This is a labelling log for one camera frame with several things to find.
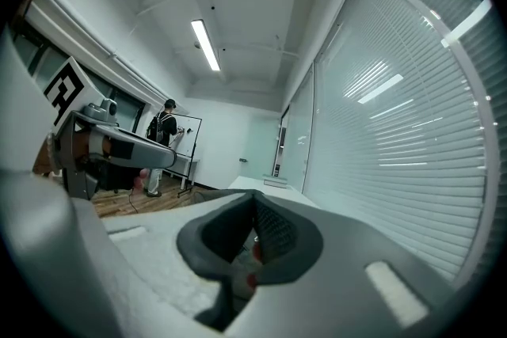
black shirt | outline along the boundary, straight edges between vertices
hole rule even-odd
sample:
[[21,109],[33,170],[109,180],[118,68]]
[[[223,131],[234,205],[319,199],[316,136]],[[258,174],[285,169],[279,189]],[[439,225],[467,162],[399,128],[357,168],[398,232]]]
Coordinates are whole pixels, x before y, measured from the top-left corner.
[[[160,120],[162,120],[167,115],[169,115],[169,113],[166,113],[166,112],[160,113]],[[163,120],[162,121],[162,131],[163,131],[164,135],[163,135],[162,141],[160,143],[164,146],[169,146],[169,136],[177,134],[176,119],[171,116],[168,119]]]

whiteboard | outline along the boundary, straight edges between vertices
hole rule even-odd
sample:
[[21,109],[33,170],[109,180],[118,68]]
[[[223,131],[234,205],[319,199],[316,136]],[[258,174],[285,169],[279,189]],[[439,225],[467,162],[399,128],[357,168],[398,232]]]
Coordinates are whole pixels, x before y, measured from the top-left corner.
[[176,119],[176,125],[183,127],[185,132],[174,142],[173,137],[171,136],[169,147],[172,148],[176,154],[191,157],[193,145],[196,143],[202,119],[180,116],[179,114],[173,114],[173,116]]

wooden floor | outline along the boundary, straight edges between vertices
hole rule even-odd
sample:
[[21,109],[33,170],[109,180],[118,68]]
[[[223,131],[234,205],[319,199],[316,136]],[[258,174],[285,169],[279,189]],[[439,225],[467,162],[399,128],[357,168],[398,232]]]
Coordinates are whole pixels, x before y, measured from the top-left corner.
[[[206,191],[204,188],[194,186],[190,193],[181,197],[177,194],[181,191],[181,179],[171,178],[165,173],[162,175],[158,190],[162,192],[161,197],[148,197],[144,191],[136,190],[130,201],[139,213],[168,210],[176,207],[184,207],[192,204],[192,196],[195,192]],[[113,191],[99,191],[92,198],[92,203],[99,217],[112,217],[115,215],[134,215],[135,209],[128,202],[130,190],[119,190],[118,194]]]

shoe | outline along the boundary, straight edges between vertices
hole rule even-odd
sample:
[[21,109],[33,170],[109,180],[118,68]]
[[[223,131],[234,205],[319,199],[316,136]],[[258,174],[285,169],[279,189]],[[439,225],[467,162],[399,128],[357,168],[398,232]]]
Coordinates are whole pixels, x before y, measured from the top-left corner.
[[161,192],[157,192],[155,194],[146,192],[146,196],[148,196],[148,197],[160,197],[161,195],[162,195]]

gray pants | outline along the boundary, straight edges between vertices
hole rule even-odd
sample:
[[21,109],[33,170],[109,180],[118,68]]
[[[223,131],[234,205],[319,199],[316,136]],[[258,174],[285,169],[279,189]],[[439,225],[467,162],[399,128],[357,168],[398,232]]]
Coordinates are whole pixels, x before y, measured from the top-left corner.
[[148,181],[147,191],[152,195],[158,193],[158,182],[162,177],[162,169],[152,169],[150,171],[150,179]]

